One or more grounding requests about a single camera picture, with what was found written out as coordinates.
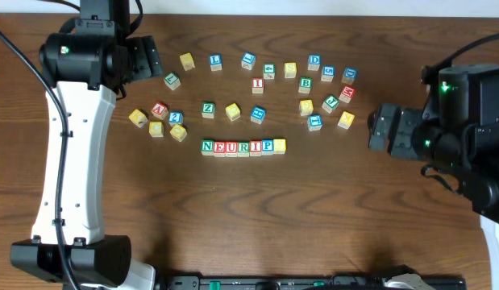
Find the green N block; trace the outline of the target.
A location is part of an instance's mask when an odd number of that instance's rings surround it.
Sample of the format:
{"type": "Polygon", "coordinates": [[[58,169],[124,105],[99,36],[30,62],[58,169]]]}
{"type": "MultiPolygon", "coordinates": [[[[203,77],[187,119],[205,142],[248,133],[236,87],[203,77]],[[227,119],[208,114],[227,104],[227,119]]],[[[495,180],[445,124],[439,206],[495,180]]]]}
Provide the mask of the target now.
{"type": "Polygon", "coordinates": [[[203,139],[201,142],[201,153],[203,155],[213,155],[214,154],[214,141],[209,139],[203,139]]]}

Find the yellow S block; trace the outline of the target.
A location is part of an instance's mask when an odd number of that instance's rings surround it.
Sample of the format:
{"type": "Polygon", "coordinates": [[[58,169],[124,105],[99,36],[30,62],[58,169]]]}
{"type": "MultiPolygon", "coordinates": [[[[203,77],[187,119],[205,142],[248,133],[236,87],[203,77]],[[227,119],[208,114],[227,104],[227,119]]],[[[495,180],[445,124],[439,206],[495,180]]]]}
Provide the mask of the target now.
{"type": "Polygon", "coordinates": [[[275,154],[285,154],[286,153],[286,140],[285,139],[274,139],[273,140],[273,152],[275,154]]]}

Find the red E block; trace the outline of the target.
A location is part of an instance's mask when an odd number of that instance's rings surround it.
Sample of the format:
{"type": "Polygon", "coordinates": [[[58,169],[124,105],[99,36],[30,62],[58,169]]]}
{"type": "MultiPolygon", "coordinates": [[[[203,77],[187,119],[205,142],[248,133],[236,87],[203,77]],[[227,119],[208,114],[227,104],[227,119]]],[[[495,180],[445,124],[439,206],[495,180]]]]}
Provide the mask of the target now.
{"type": "Polygon", "coordinates": [[[221,141],[214,141],[213,148],[214,157],[225,157],[226,156],[226,143],[221,141]]]}

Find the red U block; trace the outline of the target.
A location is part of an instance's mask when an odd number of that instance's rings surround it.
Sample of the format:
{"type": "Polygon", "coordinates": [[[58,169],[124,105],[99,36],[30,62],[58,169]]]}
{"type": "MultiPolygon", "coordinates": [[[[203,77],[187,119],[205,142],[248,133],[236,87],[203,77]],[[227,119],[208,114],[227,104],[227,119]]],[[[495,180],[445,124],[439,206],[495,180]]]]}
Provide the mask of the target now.
{"type": "Polygon", "coordinates": [[[239,144],[235,141],[225,142],[225,154],[226,157],[237,157],[238,156],[239,144]]]}

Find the blue P block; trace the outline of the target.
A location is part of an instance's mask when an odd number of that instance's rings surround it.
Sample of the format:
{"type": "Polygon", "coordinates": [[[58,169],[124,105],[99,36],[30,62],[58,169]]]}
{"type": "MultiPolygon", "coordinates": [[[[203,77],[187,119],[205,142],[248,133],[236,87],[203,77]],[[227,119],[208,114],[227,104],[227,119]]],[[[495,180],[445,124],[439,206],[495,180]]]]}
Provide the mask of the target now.
{"type": "Polygon", "coordinates": [[[273,139],[263,139],[261,142],[262,142],[262,155],[273,155],[274,154],[273,139]]]}

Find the green R block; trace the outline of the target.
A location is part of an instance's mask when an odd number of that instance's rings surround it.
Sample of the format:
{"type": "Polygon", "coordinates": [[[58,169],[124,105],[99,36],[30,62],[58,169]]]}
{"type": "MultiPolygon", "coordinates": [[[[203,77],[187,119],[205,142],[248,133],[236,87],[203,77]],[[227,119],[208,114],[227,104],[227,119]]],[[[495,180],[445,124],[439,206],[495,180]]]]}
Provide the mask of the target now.
{"type": "Polygon", "coordinates": [[[250,156],[250,143],[249,142],[238,142],[238,157],[249,157],[250,156]]]}

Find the red 1 block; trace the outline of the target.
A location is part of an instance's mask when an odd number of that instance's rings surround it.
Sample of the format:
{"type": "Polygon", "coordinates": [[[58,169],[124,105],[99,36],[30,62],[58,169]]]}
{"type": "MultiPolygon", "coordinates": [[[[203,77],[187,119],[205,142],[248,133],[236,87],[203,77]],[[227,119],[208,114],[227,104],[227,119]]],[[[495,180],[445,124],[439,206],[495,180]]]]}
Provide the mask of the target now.
{"type": "Polygon", "coordinates": [[[251,140],[250,143],[250,156],[257,157],[262,155],[262,141],[261,140],[251,140]]]}

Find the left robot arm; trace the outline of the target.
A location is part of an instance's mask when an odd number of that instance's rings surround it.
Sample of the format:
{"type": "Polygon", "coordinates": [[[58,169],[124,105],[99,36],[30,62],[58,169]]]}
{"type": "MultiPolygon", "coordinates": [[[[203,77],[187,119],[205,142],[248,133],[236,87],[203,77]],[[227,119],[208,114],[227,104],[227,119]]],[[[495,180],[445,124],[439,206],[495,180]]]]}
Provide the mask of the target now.
{"type": "Polygon", "coordinates": [[[160,288],[156,269],[134,259],[126,235],[108,235],[102,213],[106,136],[125,85],[163,73],[151,36],[127,0],[81,0],[79,15],[51,34],[33,73],[49,113],[44,190],[31,236],[11,264],[74,289],[160,288]]]}

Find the plain yellow block top left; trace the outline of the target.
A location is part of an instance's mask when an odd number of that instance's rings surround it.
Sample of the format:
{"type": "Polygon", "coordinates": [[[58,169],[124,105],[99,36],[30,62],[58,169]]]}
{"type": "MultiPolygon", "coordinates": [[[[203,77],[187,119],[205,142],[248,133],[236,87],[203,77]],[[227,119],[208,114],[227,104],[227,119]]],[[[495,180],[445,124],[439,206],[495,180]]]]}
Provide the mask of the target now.
{"type": "Polygon", "coordinates": [[[194,59],[190,52],[180,55],[180,61],[185,71],[195,68],[194,59]]]}

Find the yellow M block far right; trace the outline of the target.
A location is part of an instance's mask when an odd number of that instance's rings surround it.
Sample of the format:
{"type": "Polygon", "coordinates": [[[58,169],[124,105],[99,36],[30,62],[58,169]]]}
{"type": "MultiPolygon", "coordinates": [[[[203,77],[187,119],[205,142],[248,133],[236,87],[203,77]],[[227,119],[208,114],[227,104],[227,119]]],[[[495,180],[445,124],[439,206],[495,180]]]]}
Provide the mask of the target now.
{"type": "Polygon", "coordinates": [[[350,113],[350,112],[347,112],[347,111],[344,111],[342,112],[341,114],[341,117],[339,119],[339,122],[338,122],[338,126],[339,127],[342,127],[343,129],[349,129],[353,123],[353,121],[355,120],[355,115],[350,113]]]}

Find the blue 2 block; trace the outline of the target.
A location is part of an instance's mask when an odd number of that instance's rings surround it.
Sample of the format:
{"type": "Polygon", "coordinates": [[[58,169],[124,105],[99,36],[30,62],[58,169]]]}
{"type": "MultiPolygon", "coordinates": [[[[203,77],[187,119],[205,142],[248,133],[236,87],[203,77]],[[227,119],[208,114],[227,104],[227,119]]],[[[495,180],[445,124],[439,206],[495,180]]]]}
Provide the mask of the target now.
{"type": "Polygon", "coordinates": [[[174,127],[175,125],[182,125],[183,113],[180,111],[171,111],[168,115],[168,124],[171,127],[174,127]]]}

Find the green J block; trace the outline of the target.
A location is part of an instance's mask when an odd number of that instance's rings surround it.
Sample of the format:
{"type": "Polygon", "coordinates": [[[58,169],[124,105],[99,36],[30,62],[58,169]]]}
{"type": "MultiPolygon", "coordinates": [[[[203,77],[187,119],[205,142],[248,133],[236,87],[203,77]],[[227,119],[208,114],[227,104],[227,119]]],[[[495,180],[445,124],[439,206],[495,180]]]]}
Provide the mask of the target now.
{"type": "Polygon", "coordinates": [[[323,101],[322,108],[328,114],[331,114],[338,107],[338,105],[339,105],[339,99],[335,97],[333,94],[330,94],[323,101]]]}

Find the blue D block far right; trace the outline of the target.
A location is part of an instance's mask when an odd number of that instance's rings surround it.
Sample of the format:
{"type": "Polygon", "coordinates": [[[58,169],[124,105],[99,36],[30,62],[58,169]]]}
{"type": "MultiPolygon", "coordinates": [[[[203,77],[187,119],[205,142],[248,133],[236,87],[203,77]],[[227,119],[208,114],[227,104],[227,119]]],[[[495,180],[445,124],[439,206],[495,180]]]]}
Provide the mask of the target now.
{"type": "Polygon", "coordinates": [[[341,82],[347,85],[352,85],[357,77],[357,73],[358,71],[355,68],[345,68],[341,82]]]}

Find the green Z block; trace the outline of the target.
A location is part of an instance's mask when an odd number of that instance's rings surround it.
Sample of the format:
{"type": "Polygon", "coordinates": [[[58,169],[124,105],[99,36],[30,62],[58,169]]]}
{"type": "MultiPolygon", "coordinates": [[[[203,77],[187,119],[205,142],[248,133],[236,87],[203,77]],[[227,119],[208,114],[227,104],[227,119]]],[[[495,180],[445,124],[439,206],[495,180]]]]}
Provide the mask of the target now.
{"type": "Polygon", "coordinates": [[[213,102],[203,102],[202,103],[202,117],[203,118],[214,118],[215,114],[215,104],[213,102]]]}

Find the green 4 block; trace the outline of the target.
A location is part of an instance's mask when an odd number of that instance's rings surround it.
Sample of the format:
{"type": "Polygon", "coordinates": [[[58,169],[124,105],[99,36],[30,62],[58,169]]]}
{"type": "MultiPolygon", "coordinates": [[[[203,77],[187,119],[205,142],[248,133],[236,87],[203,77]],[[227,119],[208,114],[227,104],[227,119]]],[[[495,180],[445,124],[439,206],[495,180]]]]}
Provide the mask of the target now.
{"type": "Polygon", "coordinates": [[[263,77],[265,80],[273,80],[276,76],[276,66],[273,63],[263,65],[263,77]]]}

